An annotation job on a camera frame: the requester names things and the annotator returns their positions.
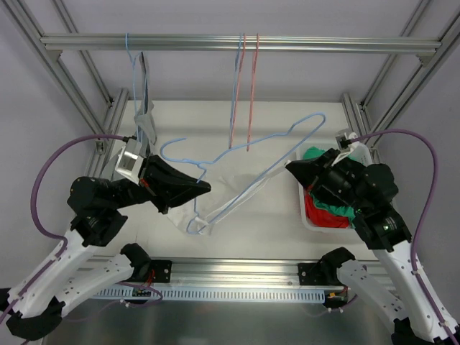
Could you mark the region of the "white tank top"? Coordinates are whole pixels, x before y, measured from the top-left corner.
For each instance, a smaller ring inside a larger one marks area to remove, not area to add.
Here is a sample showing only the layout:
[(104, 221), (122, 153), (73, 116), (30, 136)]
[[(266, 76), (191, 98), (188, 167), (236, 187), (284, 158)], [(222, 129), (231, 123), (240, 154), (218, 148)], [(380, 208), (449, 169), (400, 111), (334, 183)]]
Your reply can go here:
[(209, 235), (213, 227), (243, 203), (255, 196), (272, 178), (271, 174), (215, 174), (206, 176), (211, 192), (168, 211), (167, 218), (180, 231)]

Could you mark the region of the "pink wire hanger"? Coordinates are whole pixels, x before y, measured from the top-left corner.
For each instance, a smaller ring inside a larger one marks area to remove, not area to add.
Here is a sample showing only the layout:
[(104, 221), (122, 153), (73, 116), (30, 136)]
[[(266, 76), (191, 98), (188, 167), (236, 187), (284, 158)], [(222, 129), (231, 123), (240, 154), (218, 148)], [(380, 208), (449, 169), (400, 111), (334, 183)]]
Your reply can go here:
[(259, 40), (260, 35), (257, 33), (256, 36), (255, 49), (252, 55), (252, 75), (251, 75), (251, 89), (250, 89), (250, 101), (249, 101), (249, 121), (248, 121), (248, 130), (247, 130), (247, 152), (249, 151), (249, 143), (252, 139), (252, 122), (254, 116), (254, 96), (255, 96), (255, 86), (256, 86), (256, 72), (257, 72), (257, 60), (259, 54)]

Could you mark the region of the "black tank top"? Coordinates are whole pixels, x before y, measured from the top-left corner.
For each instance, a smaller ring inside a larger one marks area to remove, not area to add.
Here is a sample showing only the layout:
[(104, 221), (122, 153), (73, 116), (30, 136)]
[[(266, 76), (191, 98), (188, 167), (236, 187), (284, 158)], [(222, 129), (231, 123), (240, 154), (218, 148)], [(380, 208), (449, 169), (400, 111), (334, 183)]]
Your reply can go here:
[[(324, 149), (319, 149), (317, 147), (311, 147), (304, 153), (303, 159), (304, 160), (316, 159), (317, 157), (320, 157), (325, 152), (326, 151)], [(337, 169), (347, 170), (350, 172), (356, 172), (357, 170), (360, 169), (361, 163), (357, 162), (356, 160), (346, 157), (342, 161), (335, 164), (334, 167)], [(334, 207), (346, 206), (346, 204), (343, 201), (339, 200), (336, 196), (334, 196), (333, 194), (331, 194), (324, 188), (314, 191), (312, 196), (315, 197), (316, 203), (326, 204), (330, 208), (332, 208), (333, 206)]]

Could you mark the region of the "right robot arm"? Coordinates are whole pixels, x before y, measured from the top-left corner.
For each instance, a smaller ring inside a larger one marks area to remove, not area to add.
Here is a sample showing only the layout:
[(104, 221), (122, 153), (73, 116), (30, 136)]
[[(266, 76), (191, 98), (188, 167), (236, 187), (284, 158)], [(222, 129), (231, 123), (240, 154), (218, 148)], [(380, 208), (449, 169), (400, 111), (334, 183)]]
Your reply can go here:
[(354, 230), (390, 276), (397, 293), (378, 283), (346, 248), (335, 249), (310, 270), (329, 285), (351, 288), (378, 315), (394, 344), (458, 344), (459, 324), (437, 297), (413, 253), (414, 237), (391, 201), (398, 189), (385, 164), (360, 165), (330, 149), (286, 165), (311, 192), (354, 209)]

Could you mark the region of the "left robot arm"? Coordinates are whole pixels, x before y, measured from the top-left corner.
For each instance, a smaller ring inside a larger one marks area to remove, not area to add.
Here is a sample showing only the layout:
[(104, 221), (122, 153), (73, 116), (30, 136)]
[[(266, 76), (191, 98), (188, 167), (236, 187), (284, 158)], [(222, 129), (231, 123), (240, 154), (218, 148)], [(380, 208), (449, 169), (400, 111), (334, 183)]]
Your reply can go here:
[(1, 290), (1, 319), (13, 336), (39, 340), (104, 288), (147, 279), (151, 259), (138, 244), (125, 245), (99, 269), (74, 275), (126, 223), (120, 209), (152, 203), (166, 214), (211, 191), (209, 183), (176, 170), (157, 155), (121, 154), (115, 171), (122, 176), (120, 180), (79, 177), (73, 182), (68, 205), (75, 218), (63, 239), (26, 280)]

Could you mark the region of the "black left arm base bracket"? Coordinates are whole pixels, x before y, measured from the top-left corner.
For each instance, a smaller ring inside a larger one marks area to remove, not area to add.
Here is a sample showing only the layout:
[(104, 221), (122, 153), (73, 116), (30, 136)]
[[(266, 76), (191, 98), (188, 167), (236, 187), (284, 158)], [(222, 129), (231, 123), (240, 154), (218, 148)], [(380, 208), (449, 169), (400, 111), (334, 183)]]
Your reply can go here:
[(120, 251), (134, 268), (126, 282), (147, 284), (169, 283), (173, 263), (165, 259), (152, 259), (138, 244), (126, 244)]

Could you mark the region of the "black right arm base bracket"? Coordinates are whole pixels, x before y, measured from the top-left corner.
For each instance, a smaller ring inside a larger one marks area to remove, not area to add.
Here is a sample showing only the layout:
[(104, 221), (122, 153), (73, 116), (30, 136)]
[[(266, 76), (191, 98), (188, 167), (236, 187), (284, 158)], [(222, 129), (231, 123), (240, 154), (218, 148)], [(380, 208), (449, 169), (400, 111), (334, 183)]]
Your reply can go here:
[(345, 247), (339, 247), (323, 255), (314, 264), (299, 263), (299, 284), (301, 286), (342, 286), (337, 276), (337, 269), (349, 260), (355, 260), (355, 256)]

